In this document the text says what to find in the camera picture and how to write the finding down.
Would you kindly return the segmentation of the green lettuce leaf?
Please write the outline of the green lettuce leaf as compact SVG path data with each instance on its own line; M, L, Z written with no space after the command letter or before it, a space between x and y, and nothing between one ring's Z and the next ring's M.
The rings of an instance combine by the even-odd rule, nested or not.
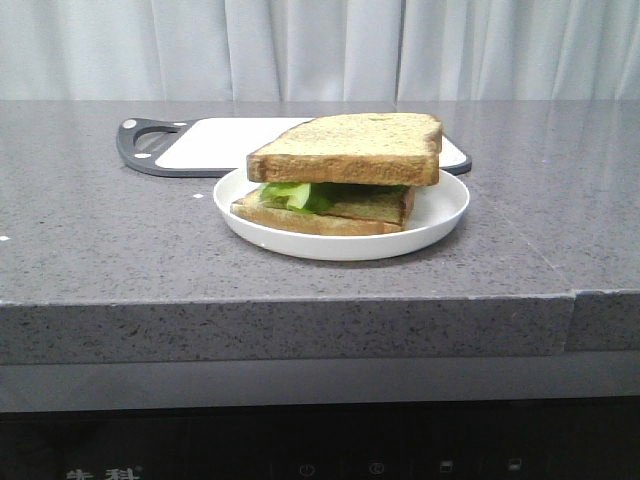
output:
M368 209L402 211L414 189L399 185L273 182L258 188L267 207L298 213L359 212Z

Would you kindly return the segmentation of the bread slice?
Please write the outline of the bread slice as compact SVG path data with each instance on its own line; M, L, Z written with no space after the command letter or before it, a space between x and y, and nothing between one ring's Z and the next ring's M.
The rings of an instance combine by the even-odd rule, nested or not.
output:
M422 113L356 113L296 125L247 156L249 180L372 185L439 181L443 124Z
M231 213L258 225L288 232L324 236L363 236L398 233L405 229L414 207L414 187L387 192L343 194L320 213L295 212L270 206L254 190L231 204Z

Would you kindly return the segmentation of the white round plate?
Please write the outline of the white round plate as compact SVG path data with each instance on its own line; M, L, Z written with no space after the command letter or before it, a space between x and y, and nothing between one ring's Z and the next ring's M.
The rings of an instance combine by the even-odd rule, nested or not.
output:
M236 169L213 188L213 200L229 228L244 240L277 253L313 260L362 261L396 257L428 247L446 237L469 205L466 185L442 171L439 183L416 190L414 208L400 233L370 236L322 236L277 230L231 213L233 201L257 188Z

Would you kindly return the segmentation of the white cutting board grey rim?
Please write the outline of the white cutting board grey rim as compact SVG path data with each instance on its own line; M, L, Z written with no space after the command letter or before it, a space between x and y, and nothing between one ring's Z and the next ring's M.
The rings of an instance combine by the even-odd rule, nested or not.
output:
M124 163L164 177L222 177L246 166L246 156L304 118L205 118L160 121L130 118L118 129Z

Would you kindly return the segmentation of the white curtain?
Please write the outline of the white curtain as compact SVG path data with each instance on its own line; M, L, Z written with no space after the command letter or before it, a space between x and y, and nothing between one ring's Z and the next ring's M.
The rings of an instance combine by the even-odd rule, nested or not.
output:
M5 100L635 100L635 1L5 1Z

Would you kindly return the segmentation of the black appliance control panel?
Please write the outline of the black appliance control panel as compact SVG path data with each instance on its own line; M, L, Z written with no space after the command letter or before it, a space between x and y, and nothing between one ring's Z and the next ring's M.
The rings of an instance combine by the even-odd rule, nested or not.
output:
M5 479L635 479L635 397L5 414Z

